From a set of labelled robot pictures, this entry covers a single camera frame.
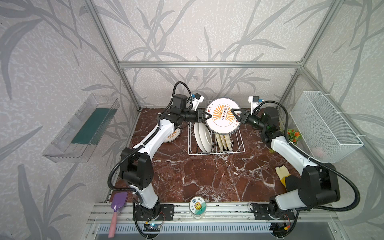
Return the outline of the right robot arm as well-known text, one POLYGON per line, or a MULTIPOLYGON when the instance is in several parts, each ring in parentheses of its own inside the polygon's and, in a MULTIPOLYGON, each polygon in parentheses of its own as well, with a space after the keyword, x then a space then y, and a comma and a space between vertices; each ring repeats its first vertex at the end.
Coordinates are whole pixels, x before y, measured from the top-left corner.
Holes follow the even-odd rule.
POLYGON ((231 112, 239 123, 261 130, 262 141, 300 174, 299 177, 291 174, 283 176, 287 192, 271 197, 268 205, 271 215, 288 210, 330 210, 327 205, 340 200, 340 173, 332 164, 320 163, 296 147, 288 137, 288 130, 280 130, 276 108, 267 107, 260 117, 245 109, 231 112))

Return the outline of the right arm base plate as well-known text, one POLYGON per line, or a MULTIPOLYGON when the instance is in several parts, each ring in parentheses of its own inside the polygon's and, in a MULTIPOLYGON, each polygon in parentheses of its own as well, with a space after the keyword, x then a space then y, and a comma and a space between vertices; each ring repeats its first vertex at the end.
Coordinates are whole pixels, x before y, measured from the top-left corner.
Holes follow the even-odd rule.
POLYGON ((256 220, 295 220, 293 210, 281 210, 275 203, 250 203, 249 208, 256 220))

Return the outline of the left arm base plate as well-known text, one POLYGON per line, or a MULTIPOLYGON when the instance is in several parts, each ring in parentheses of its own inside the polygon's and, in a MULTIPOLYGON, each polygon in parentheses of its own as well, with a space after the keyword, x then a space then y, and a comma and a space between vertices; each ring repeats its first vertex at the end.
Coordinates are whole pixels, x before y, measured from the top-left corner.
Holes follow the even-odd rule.
POLYGON ((172 221, 174 213, 175 205, 173 204, 156 204, 153 209, 135 205, 133 220, 147 221, 159 218, 159 220, 172 221))

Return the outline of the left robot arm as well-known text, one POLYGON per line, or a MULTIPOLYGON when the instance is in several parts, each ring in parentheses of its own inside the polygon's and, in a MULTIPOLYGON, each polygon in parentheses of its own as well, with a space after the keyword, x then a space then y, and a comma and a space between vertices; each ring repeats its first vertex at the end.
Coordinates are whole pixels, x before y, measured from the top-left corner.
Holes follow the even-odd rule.
POLYGON ((201 123, 212 117, 199 109, 204 97, 200 94, 177 94, 172 97, 170 107, 158 115, 154 129, 133 149, 122 152, 120 176, 139 198, 142 207, 155 209, 159 197, 155 193, 152 179, 154 168, 152 159, 164 141, 183 123, 201 123))

